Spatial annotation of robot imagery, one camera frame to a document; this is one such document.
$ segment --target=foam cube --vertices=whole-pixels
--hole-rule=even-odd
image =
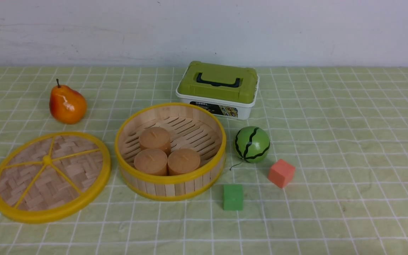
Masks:
[[[243,187],[241,184],[223,185],[223,210],[243,210]]]
[[[284,188],[290,181],[292,181],[294,174],[295,167],[280,159],[270,168],[268,179],[276,186]]]

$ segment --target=box handle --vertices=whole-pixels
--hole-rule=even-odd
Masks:
[[[235,82],[233,84],[225,84],[225,83],[219,83],[219,82],[211,82],[211,81],[205,81],[201,78],[203,73],[198,73],[198,77],[196,77],[196,82],[198,83],[203,83],[203,84],[210,84],[214,87],[219,87],[219,86],[225,86],[225,87],[239,87],[240,86],[240,78],[236,78]]]

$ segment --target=green block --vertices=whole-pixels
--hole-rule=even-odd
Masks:
[[[241,184],[223,185],[223,210],[243,210],[243,187]]]

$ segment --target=string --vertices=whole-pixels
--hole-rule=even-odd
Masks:
[[[238,165],[240,165],[241,163],[243,163],[243,161],[240,162],[240,163],[238,163],[238,164],[235,164],[235,165],[231,166],[231,168],[230,168],[229,170],[231,171],[234,166],[238,166]]]

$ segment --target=black stripe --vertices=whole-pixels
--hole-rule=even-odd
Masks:
[[[237,135],[235,135],[235,150],[237,151],[237,153],[239,154],[240,158],[243,158],[242,156],[242,152],[240,151],[240,149],[238,148],[238,134],[240,134],[241,129],[237,132]]]
[[[245,152],[243,153],[243,159],[245,159],[246,161],[246,156],[248,153],[248,147],[250,147],[250,145],[253,143],[253,137],[256,135],[256,132],[259,128],[255,127],[253,133],[250,135],[250,140],[248,141],[246,147],[245,147]]]
[[[244,160],[246,161],[247,159],[255,159],[255,158],[257,158],[257,157],[260,157],[260,156],[264,155],[264,153],[265,153],[269,148],[270,148],[270,142],[268,143],[267,148],[265,148],[263,152],[258,153],[258,154],[256,154],[256,155],[253,155],[253,156],[248,157],[248,158],[244,158]]]

